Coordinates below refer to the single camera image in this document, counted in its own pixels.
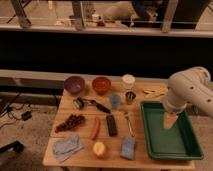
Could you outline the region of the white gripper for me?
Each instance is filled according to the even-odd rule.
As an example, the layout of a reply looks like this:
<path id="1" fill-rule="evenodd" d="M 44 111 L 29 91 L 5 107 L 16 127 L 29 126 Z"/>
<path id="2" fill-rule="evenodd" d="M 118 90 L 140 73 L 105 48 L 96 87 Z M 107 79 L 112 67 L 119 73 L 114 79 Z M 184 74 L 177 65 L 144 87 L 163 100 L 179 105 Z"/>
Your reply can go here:
<path id="1" fill-rule="evenodd" d="M 163 100 L 162 104 L 166 111 L 164 113 L 164 128 L 170 129 L 178 119 L 177 115 L 185 110 L 186 105 L 175 106 L 171 104 L 168 100 Z"/>

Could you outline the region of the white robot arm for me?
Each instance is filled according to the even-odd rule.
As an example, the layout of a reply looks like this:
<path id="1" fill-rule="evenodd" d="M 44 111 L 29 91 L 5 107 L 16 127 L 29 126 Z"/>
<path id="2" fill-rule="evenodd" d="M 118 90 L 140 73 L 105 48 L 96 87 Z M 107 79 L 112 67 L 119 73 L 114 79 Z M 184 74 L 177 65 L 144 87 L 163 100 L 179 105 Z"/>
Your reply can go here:
<path id="1" fill-rule="evenodd" d="M 168 91 L 161 102 L 165 109 L 163 126 L 170 129 L 181 112 L 191 103 L 213 118 L 213 90 L 208 85 L 211 75 L 204 67 L 193 67 L 172 74 Z"/>

